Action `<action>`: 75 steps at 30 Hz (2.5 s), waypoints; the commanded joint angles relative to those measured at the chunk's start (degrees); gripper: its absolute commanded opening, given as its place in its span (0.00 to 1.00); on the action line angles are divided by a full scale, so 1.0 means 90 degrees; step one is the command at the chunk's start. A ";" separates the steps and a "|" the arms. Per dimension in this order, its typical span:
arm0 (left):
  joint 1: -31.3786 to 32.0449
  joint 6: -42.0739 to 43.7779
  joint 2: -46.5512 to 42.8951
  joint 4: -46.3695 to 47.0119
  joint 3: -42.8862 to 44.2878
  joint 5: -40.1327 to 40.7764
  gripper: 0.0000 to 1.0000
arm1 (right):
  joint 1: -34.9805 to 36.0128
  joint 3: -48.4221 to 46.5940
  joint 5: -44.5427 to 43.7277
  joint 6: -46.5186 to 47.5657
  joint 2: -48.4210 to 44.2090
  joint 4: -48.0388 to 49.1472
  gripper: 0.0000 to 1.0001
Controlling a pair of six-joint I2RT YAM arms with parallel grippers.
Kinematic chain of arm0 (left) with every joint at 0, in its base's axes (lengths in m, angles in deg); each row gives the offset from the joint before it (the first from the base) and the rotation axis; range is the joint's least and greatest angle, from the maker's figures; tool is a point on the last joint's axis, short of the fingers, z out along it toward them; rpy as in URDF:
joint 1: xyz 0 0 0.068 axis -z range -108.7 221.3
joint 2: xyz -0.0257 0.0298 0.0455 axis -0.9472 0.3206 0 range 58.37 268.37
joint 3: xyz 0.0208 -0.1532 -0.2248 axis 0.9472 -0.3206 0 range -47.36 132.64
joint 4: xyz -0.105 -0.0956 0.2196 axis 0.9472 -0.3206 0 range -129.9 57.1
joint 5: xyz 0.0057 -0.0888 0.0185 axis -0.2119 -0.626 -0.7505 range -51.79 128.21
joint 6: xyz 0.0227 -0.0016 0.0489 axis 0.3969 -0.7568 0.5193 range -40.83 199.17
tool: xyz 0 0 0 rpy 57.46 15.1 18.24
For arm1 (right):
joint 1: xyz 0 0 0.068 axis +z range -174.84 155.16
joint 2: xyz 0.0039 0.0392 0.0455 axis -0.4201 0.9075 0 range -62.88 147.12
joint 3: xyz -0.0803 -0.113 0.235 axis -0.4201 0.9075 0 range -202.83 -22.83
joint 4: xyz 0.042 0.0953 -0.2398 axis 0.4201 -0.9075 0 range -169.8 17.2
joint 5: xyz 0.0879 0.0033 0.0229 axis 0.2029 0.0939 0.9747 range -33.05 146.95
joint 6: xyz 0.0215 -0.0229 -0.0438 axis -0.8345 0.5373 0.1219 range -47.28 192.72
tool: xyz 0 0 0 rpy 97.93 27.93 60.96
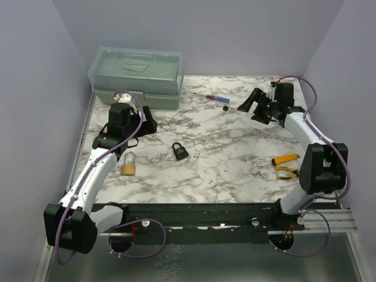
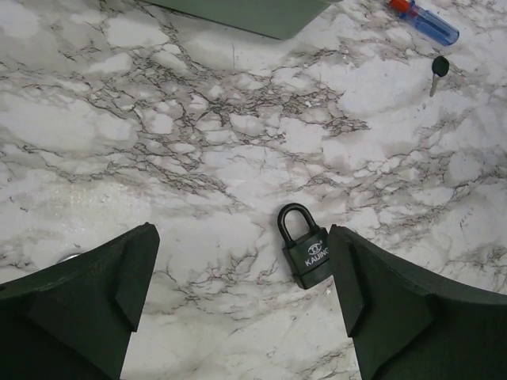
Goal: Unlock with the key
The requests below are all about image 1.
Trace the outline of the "black padlock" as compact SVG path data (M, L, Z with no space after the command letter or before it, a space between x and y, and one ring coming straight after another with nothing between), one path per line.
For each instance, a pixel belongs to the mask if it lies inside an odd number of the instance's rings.
M180 161L189 157L189 153L187 152L185 147L182 146L179 142L174 142L172 144L172 149L173 149L173 153L177 161Z

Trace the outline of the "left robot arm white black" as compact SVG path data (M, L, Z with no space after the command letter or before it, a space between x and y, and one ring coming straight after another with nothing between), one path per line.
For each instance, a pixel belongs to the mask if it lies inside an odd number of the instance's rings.
M89 253L98 237L110 228L126 231L129 207L110 202L98 211L92 207L110 171L126 151L128 141L156 133L157 123L148 106L141 111L128 103L114 103L108 122L94 138L92 151L75 184L58 204L44 210L46 238L50 246Z

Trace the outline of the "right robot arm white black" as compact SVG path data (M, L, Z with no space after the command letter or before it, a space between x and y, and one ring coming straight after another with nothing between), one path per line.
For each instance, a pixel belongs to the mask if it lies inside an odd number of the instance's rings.
M280 199L280 210L270 216L271 225L284 230L291 224L290 215L297 214L313 200L339 200L348 193L351 185L348 147L329 139L311 122L308 111L294 104L292 83L276 83L268 93L255 88L237 109L248 112L254 103L257 106L253 110L253 120L265 125L275 120L305 150L297 175L298 186Z

